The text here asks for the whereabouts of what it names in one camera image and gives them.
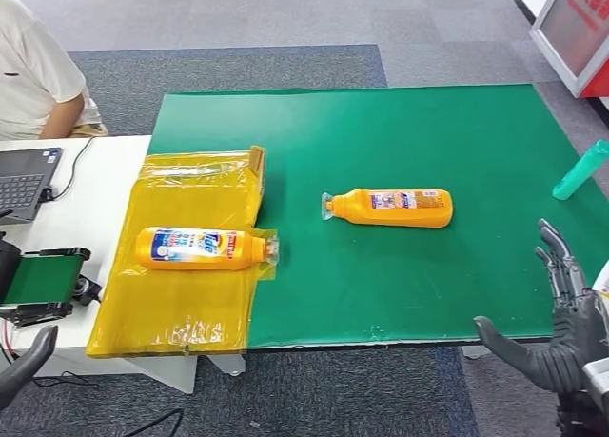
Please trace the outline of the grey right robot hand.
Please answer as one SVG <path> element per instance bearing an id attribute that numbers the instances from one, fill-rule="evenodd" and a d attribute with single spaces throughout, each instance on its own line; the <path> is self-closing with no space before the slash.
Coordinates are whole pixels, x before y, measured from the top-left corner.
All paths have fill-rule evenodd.
<path id="1" fill-rule="evenodd" d="M 554 297 L 552 340 L 529 347 L 500 334 L 484 316 L 473 323 L 484 347 L 537 387 L 558 394 L 583 390 L 584 366 L 608 356 L 608 313 L 558 230 L 543 218 L 538 227 L 547 248 L 535 253 L 547 270 Z"/>

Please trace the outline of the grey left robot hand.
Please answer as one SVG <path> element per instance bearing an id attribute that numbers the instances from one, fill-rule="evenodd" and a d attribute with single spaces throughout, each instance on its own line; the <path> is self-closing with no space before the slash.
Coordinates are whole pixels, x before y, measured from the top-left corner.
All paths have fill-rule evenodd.
<path id="1" fill-rule="evenodd" d="M 58 326 L 42 329 L 24 355 L 1 372 L 1 410 L 9 406 L 54 352 Z"/>

